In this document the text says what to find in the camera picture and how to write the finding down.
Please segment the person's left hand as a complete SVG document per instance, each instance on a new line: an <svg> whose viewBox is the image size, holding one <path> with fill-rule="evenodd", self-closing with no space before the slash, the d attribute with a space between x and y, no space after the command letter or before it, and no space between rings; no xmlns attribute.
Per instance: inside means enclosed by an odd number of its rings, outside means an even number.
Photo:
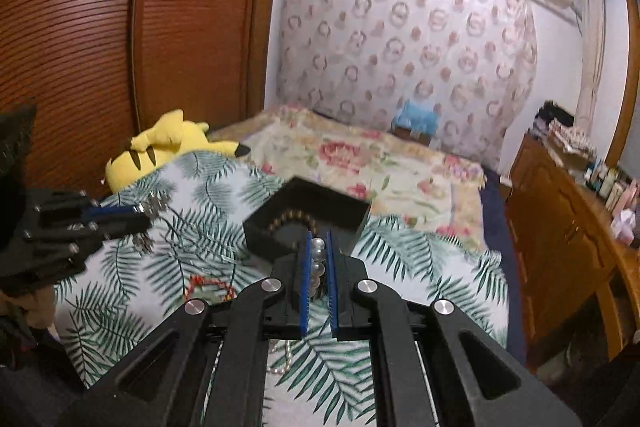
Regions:
<svg viewBox="0 0 640 427"><path fill-rule="evenodd" d="M53 324L55 314L55 291L53 286L37 289L34 293L10 297L3 291L1 314L11 312L11 306L21 311L26 324L32 329L48 329Z"/></svg>

